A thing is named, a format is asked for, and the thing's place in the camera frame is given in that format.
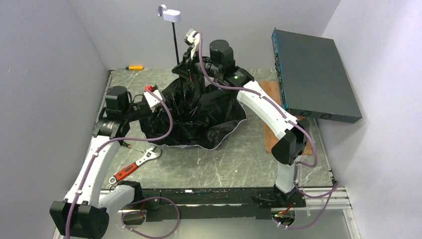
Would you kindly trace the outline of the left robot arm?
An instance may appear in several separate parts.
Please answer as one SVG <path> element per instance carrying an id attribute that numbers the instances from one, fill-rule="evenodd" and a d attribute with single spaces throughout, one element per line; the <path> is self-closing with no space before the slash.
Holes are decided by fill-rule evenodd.
<path id="1" fill-rule="evenodd" d="M 64 199 L 54 201 L 50 207 L 51 218 L 64 238 L 101 239 L 111 216 L 143 199 L 140 183 L 123 180 L 136 163 L 118 173 L 114 177 L 117 186 L 105 197 L 100 197 L 111 161 L 127 140 L 130 122 L 147 117 L 163 102 L 155 89 L 148 89 L 141 96 L 142 100 L 135 102 L 126 87 L 115 86 L 107 90 L 105 106 L 94 125 L 82 169 Z"/>

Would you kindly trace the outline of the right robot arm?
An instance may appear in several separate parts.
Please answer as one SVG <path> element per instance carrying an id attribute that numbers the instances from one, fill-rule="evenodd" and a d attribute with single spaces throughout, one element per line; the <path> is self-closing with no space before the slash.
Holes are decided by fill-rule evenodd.
<path id="1" fill-rule="evenodd" d="M 271 152 L 278 162 L 275 187 L 284 194 L 293 192 L 301 153 L 312 141 L 308 126 L 271 99 L 246 69 L 236 65 L 234 50 L 226 40 L 213 40 L 209 56 L 203 55 L 199 34 L 184 42 L 188 48 L 172 72 L 201 86 L 208 83 L 212 93 L 233 98 L 266 123 L 278 139 Z"/>

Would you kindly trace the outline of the lilac folding umbrella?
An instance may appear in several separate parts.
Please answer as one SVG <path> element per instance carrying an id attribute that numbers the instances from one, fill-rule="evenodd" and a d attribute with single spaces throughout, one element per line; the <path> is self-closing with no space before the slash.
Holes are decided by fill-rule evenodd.
<path id="1" fill-rule="evenodd" d="M 174 147 L 198 146 L 213 150 L 247 119 L 235 93 L 205 84 L 204 76 L 180 77 L 163 90 L 171 118 L 164 109 L 139 121 L 147 138 L 156 138 L 171 125 L 171 133 L 156 141 L 157 145 Z"/>

